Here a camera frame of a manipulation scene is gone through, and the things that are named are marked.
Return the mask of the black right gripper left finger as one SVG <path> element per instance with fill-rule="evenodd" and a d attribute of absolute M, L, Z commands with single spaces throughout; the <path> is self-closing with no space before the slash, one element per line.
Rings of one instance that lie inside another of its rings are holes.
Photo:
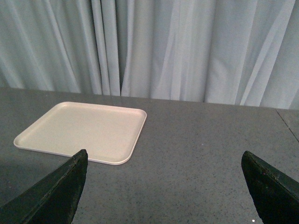
<path fill-rule="evenodd" d="M 0 208 L 2 224 L 70 224 L 85 185 L 87 151 L 82 149 L 34 186 Z"/>

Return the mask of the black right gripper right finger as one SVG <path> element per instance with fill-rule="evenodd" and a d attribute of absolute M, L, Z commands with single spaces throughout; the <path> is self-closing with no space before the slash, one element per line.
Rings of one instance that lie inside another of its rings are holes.
<path fill-rule="evenodd" d="M 264 224 L 299 222 L 299 183 L 249 151 L 241 167 L 254 206 Z"/>

